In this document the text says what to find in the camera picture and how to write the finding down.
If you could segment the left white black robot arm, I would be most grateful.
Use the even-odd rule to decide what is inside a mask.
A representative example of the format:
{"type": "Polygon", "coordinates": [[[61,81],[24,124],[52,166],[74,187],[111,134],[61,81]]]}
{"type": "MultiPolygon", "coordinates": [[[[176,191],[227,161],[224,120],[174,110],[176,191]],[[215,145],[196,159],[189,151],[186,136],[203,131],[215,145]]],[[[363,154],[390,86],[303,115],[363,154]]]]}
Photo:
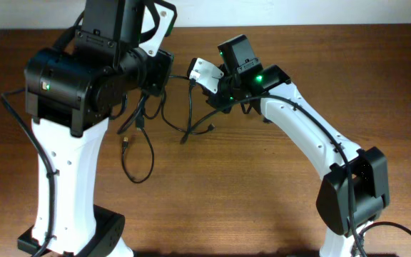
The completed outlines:
{"type": "Polygon", "coordinates": [[[158,96],[166,85],[173,55],[161,42],[176,17],[166,1],[88,0],[76,23],[29,60],[24,93],[39,155],[39,202],[20,250],[133,255],[122,237],[125,218],[93,202],[98,154],[125,94],[158,96]]]}

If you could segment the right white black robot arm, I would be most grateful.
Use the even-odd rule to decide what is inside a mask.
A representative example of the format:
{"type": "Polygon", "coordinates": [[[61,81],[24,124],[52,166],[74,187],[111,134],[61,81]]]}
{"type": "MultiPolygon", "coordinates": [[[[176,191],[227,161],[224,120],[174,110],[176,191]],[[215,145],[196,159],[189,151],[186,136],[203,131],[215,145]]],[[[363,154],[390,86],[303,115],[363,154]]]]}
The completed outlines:
{"type": "Polygon", "coordinates": [[[249,104],[274,123],[307,156],[321,180],[316,208],[327,226],[320,256],[353,256],[354,234],[390,204],[387,159],[378,148],[362,149],[334,129],[301,95],[279,66],[264,67],[245,35],[218,46],[223,63],[194,59],[188,70],[208,104],[228,113],[249,104]]]}

